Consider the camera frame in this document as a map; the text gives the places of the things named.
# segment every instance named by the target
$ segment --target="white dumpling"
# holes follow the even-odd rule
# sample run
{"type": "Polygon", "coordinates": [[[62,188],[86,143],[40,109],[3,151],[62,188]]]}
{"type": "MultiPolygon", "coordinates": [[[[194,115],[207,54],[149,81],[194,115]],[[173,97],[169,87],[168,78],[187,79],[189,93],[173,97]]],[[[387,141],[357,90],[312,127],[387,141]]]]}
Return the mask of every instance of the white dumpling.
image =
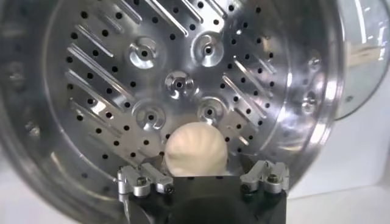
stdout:
{"type": "Polygon", "coordinates": [[[223,175],[227,145],[219,130],[203,122],[178,128],[165,148],[165,163],[176,177],[223,175]]]}

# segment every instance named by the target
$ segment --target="reflective metal surface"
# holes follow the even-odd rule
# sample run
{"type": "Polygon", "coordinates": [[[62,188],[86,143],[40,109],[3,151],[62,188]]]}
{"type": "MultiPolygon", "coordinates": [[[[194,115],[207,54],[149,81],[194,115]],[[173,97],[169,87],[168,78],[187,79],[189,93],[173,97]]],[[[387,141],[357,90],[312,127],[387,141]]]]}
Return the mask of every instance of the reflective metal surface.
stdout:
{"type": "Polygon", "coordinates": [[[338,119],[367,102],[388,72],[388,5],[382,0],[339,1],[344,21],[347,70],[338,119]]]}
{"type": "Polygon", "coordinates": [[[295,185],[341,97],[329,0],[3,1],[0,138],[21,175],[83,223],[125,222],[116,173],[162,155],[179,126],[216,126],[295,185]]]}

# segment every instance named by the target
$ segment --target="stainless steel steamer basket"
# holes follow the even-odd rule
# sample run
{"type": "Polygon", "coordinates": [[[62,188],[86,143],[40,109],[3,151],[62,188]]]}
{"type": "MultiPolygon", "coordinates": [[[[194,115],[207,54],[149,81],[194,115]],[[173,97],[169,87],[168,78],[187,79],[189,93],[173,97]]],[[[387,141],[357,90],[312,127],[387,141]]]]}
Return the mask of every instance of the stainless steel steamer basket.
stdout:
{"type": "Polygon", "coordinates": [[[238,155],[286,163],[324,145],[344,43],[329,0],[1,1],[1,144],[24,179],[83,223],[119,223],[119,166],[163,154],[194,121],[238,155]]]}

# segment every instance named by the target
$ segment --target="metal clamp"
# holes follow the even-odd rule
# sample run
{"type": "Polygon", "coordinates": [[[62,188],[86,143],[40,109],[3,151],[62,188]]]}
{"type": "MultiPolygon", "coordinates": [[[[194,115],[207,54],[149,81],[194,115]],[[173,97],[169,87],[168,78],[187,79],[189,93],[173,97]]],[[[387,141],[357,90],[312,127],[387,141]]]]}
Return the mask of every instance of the metal clamp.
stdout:
{"type": "Polygon", "coordinates": [[[247,174],[240,176],[240,180],[245,194],[257,191],[259,182],[264,183],[266,192],[279,194],[289,188],[289,170],[283,163],[257,161],[247,174]]]}

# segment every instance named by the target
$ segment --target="screw hole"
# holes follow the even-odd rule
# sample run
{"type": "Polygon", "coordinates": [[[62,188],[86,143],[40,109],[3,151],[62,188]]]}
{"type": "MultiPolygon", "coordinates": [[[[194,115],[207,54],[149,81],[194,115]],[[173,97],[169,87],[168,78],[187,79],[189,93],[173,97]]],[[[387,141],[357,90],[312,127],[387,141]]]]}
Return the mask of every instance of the screw hole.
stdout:
{"type": "Polygon", "coordinates": [[[158,23],[158,18],[157,18],[157,17],[153,17],[153,18],[152,18],[152,22],[153,22],[154,24],[158,23]]]}
{"type": "Polygon", "coordinates": [[[109,35],[108,30],[103,30],[102,35],[103,35],[103,37],[108,37],[108,35],[109,35]]]}
{"type": "Polygon", "coordinates": [[[80,13],[80,15],[81,15],[81,18],[83,18],[83,19],[87,19],[87,18],[88,18],[88,13],[85,12],[85,11],[82,11],[82,12],[80,13]]]}
{"type": "Polygon", "coordinates": [[[72,63],[72,62],[73,62],[73,58],[72,58],[72,57],[67,57],[67,58],[66,58],[66,61],[67,61],[68,63],[72,63]]]}
{"type": "Polygon", "coordinates": [[[115,17],[116,17],[117,19],[121,19],[121,18],[123,17],[123,15],[122,15],[122,13],[117,12],[117,13],[115,14],[115,17]]]}
{"type": "Polygon", "coordinates": [[[76,40],[79,36],[77,35],[77,33],[71,33],[71,38],[76,40]]]}

